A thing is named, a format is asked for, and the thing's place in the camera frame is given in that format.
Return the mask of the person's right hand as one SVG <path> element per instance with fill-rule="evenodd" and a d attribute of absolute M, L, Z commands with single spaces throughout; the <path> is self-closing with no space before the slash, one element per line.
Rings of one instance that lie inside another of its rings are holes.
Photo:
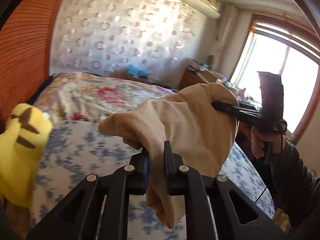
<path fill-rule="evenodd" d="M 266 143 L 272 144 L 272 153 L 279 154 L 283 151 L 286 145 L 286 138 L 277 133 L 262 133 L 256 127 L 251 129 L 251 150 L 256 158 L 261 158 L 265 155 L 264 147 Z"/>

